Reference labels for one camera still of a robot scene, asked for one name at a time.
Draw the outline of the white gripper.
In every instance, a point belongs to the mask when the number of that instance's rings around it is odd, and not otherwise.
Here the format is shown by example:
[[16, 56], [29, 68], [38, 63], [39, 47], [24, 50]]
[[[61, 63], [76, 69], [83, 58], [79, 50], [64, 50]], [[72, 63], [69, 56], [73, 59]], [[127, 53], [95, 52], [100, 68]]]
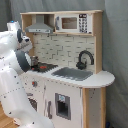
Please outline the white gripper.
[[29, 52], [32, 49], [32, 42], [29, 37], [24, 36], [21, 42], [21, 50], [24, 52]]

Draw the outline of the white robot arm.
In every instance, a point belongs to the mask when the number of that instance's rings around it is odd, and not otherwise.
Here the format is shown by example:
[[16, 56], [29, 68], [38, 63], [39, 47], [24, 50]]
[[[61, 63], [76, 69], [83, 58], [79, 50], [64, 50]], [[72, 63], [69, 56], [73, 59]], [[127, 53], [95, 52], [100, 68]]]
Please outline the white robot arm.
[[19, 78], [31, 67], [30, 38], [22, 34], [18, 21], [8, 22], [7, 28], [0, 32], [0, 102], [4, 113], [20, 120], [18, 128], [54, 128], [49, 118], [31, 106]]

